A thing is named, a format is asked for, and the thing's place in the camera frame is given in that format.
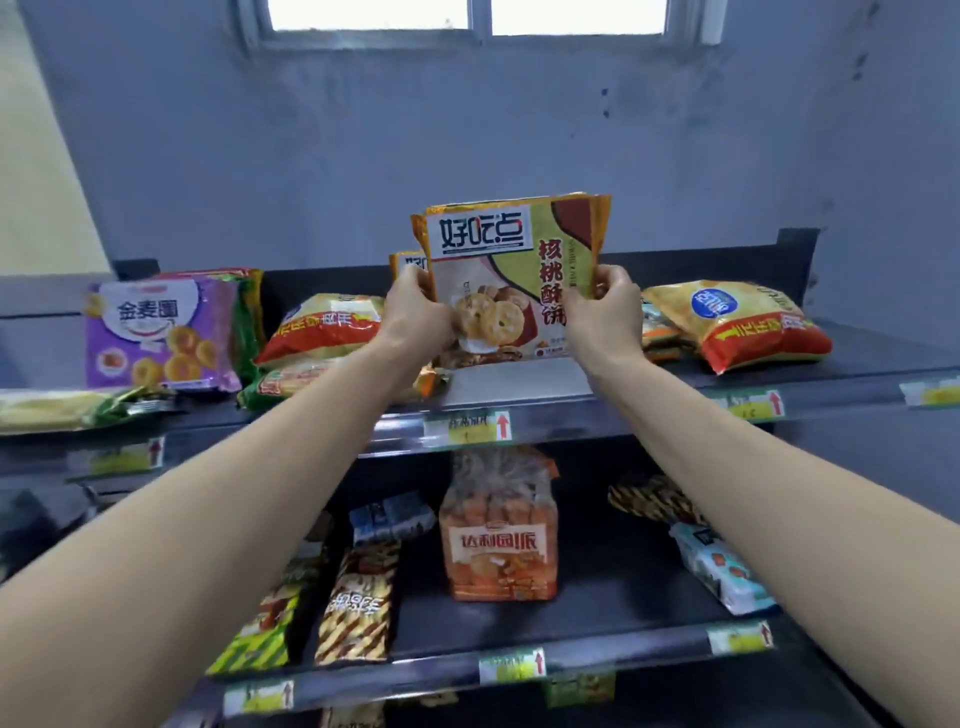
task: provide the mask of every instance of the bread loaf package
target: bread loaf package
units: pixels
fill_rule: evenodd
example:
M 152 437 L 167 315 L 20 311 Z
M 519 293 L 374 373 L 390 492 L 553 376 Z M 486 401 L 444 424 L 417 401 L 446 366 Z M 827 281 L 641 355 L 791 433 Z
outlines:
M 455 599 L 551 599 L 557 593 L 553 461 L 530 447 L 459 450 L 440 510 Z
M 459 316 L 461 335 L 443 365 L 565 355 L 564 288 L 593 296 L 610 202 L 577 192 L 413 215 L 436 300 Z

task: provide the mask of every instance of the hand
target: hand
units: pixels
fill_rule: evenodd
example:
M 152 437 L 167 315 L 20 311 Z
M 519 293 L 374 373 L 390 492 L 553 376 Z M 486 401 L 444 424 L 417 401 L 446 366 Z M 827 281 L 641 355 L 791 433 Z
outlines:
M 590 376 L 624 357 L 645 361 L 639 286 L 618 265 L 597 266 L 596 281 L 596 301 L 585 299 L 575 288 L 564 291 L 566 338 L 573 358 Z
M 417 369 L 455 340 L 453 309 L 427 299 L 430 277 L 416 265 L 405 265 L 387 294 L 383 326 L 376 339 L 392 345 L 403 365 Z

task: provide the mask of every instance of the wall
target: wall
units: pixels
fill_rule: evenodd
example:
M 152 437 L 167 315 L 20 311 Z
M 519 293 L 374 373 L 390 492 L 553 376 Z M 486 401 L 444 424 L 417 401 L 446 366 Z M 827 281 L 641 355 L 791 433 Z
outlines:
M 952 0 L 839 10 L 784 224 L 826 228 L 809 293 L 815 314 L 960 350 L 958 25 Z M 960 410 L 781 431 L 960 522 Z
M 245 58 L 227 0 L 21 0 L 113 257 L 381 263 L 410 212 L 610 191 L 610 250 L 762 243 L 829 0 L 733 0 L 706 58 L 587 49 Z

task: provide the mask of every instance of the purple snack bag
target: purple snack bag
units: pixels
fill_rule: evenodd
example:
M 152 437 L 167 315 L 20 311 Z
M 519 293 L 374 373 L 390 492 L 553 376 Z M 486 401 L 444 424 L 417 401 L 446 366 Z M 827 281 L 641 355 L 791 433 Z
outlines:
M 236 281 L 198 276 L 90 286 L 86 384 L 236 392 L 229 358 Z

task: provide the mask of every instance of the biscuit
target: biscuit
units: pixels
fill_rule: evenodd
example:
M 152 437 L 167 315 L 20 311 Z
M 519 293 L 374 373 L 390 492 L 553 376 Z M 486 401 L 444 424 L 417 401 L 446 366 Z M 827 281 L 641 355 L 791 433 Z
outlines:
M 204 375 L 200 362 L 188 353 L 176 353 L 163 365 L 168 381 L 195 381 Z
M 173 327 L 167 332 L 167 347 L 173 353 L 191 353 L 200 336 L 191 327 Z
M 163 367 L 145 356 L 133 362 L 130 381 L 138 387 L 159 384 L 163 380 Z
M 467 293 L 457 302 L 457 315 L 460 317 L 460 328 L 467 339 L 486 338 L 481 320 L 484 313 L 493 308 L 493 299 L 483 293 Z
M 480 318 L 483 338 L 498 347 L 513 344 L 523 333 L 523 311 L 516 303 L 498 301 Z
M 217 345 L 209 339 L 204 339 L 194 351 L 197 360 L 207 369 L 217 368 Z

